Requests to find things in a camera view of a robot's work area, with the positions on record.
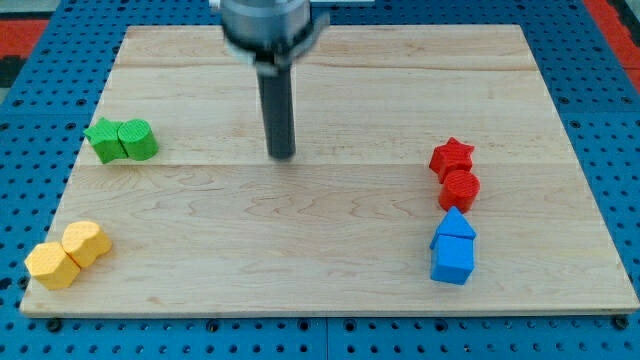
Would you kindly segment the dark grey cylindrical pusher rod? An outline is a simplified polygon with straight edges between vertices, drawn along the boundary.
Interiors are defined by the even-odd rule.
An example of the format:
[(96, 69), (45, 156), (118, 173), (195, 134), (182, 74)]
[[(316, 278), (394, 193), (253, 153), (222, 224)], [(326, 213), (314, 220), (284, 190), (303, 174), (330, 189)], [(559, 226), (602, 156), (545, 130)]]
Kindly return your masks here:
[(287, 160), (296, 152), (291, 68), (257, 79), (268, 155)]

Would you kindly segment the grey metal end effector mount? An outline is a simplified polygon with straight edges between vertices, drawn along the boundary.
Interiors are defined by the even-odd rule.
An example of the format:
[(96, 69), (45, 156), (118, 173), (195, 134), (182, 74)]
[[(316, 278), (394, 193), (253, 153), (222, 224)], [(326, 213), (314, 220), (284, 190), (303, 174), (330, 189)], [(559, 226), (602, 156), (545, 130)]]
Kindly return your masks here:
[(309, 0), (210, 0), (230, 54), (261, 76), (277, 76), (315, 46), (330, 15), (312, 15)]

